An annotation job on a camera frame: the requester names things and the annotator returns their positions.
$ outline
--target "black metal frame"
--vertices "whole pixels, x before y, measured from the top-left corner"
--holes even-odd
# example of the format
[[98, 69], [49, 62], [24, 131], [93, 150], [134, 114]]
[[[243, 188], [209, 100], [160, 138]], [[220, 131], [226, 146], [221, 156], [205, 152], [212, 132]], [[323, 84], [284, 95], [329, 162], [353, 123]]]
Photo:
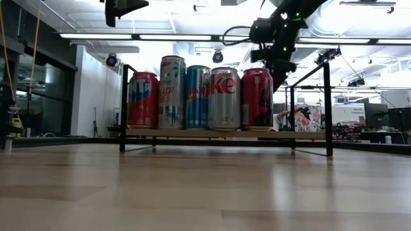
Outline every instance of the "black metal frame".
[[[292, 91], [292, 108], [294, 107], [294, 90], [299, 83], [310, 77], [312, 74], [316, 73], [321, 68], [324, 68], [324, 94], [325, 94], [325, 103], [326, 103], [326, 157], [333, 156], [333, 129], [332, 129], [332, 117], [331, 117], [331, 86], [329, 80], [329, 64], [321, 64], [312, 72], [308, 73], [306, 76], [302, 77], [297, 83], [291, 86]], [[146, 148], [155, 147], [157, 144], [162, 145], [191, 145], [187, 144], [187, 141], [181, 141], [176, 139], [167, 139], [167, 140], [157, 140], [156, 137], [153, 139], [127, 139], [127, 91], [128, 91], [128, 70], [132, 70], [137, 72], [133, 67], [130, 65], [125, 64], [123, 66], [123, 76], [122, 76], [122, 89], [121, 89], [121, 124], [120, 124], [120, 136], [119, 136], [119, 150], [120, 152], [126, 151], [135, 151], [141, 150]], [[295, 131], [294, 127], [294, 113], [291, 113], [292, 117], [292, 131]], [[248, 147], [255, 147], [255, 146], [265, 146], [265, 147], [291, 147], [293, 150], [297, 146], [300, 146], [295, 139], [287, 139], [285, 141], [216, 141], [216, 140], [202, 140], [202, 141], [190, 141], [190, 143], [196, 145], [204, 145], [204, 146], [248, 146]], [[126, 144], [148, 144], [150, 146], [137, 148], [134, 150], [126, 150]]]

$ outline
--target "red soda can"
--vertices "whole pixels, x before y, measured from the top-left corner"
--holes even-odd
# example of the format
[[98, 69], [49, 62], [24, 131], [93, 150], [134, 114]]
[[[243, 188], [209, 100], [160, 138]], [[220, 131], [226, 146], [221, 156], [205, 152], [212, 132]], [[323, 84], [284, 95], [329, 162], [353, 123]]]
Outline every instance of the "red soda can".
[[241, 79], [241, 125], [246, 130], [269, 131], [273, 127], [273, 86], [267, 69], [253, 68]]
[[153, 73], [134, 73], [128, 84], [128, 124], [137, 128], [157, 127], [159, 81]]

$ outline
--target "ceiling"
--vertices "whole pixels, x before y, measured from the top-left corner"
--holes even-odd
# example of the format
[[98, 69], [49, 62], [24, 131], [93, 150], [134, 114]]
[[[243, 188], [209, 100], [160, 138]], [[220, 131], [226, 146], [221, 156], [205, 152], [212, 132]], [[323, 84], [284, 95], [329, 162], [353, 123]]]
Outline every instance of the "ceiling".
[[[36, 14], [38, 3], [34, 0], [14, 0], [27, 11]], [[246, 0], [236, 6], [222, 6], [227, 0], [153, 0], [146, 8], [136, 10], [117, 20], [117, 28], [105, 25], [104, 4], [99, 0], [47, 0], [42, 6], [42, 20], [62, 33], [178, 33], [178, 34], [220, 34], [231, 26], [250, 26], [257, 17], [268, 17], [277, 0], [265, 1], [260, 10], [261, 0]], [[341, 6], [339, 0], [329, 0], [310, 18], [307, 30], [301, 36], [350, 36], [350, 37], [410, 37], [411, 1], [396, 0], [395, 11], [387, 14], [387, 8], [364, 8], [361, 6]], [[236, 30], [235, 35], [247, 35], [247, 30]], [[83, 41], [88, 52], [105, 59], [104, 50], [115, 47], [139, 48], [138, 53], [118, 54], [122, 61], [136, 69], [158, 72], [160, 59], [164, 55], [183, 56], [188, 65], [202, 64], [215, 67], [211, 62], [213, 50], [221, 49], [223, 64], [240, 63], [239, 69], [261, 64], [251, 64], [249, 53], [253, 44], [239, 44], [224, 47], [221, 43], [206, 42], [146, 42], [146, 41]], [[208, 52], [196, 52], [196, 47], [210, 48]], [[381, 46], [341, 46], [343, 57], [349, 65], [369, 78], [369, 83], [377, 82], [380, 71], [398, 60], [411, 59], [411, 47]], [[298, 48], [293, 61], [299, 64], [296, 73], [288, 83], [315, 67], [314, 59], [321, 49]], [[331, 62], [332, 84], [347, 82], [354, 76], [353, 70], [342, 58]], [[318, 83], [321, 74], [314, 75], [311, 82]]]

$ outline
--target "coca-cola can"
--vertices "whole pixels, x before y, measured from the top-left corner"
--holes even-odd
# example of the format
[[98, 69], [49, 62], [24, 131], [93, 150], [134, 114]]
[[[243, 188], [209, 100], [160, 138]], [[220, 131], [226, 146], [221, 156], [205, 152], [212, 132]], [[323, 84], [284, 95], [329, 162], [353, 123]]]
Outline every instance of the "coca-cola can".
[[211, 72], [208, 127], [220, 131], [240, 127], [240, 77], [234, 68], [219, 67]]
[[186, 63], [179, 56], [165, 56], [161, 60], [159, 94], [159, 128], [184, 127], [184, 81]]
[[241, 78], [241, 125], [246, 130], [269, 131], [273, 127], [273, 86], [267, 69], [253, 68]]
[[128, 125], [157, 127], [159, 81], [153, 73], [134, 73], [128, 84]]

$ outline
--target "silver soda can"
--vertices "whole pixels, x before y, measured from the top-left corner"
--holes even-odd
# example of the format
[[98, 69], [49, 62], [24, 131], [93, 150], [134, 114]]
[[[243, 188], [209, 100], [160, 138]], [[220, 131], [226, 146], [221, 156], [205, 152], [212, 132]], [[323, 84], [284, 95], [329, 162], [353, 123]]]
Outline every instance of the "silver soda can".
[[240, 77], [230, 67], [213, 69], [209, 80], [208, 127], [235, 131], [240, 127]]
[[159, 122], [160, 129], [184, 127], [184, 81], [186, 63], [179, 56], [165, 56], [161, 60]]

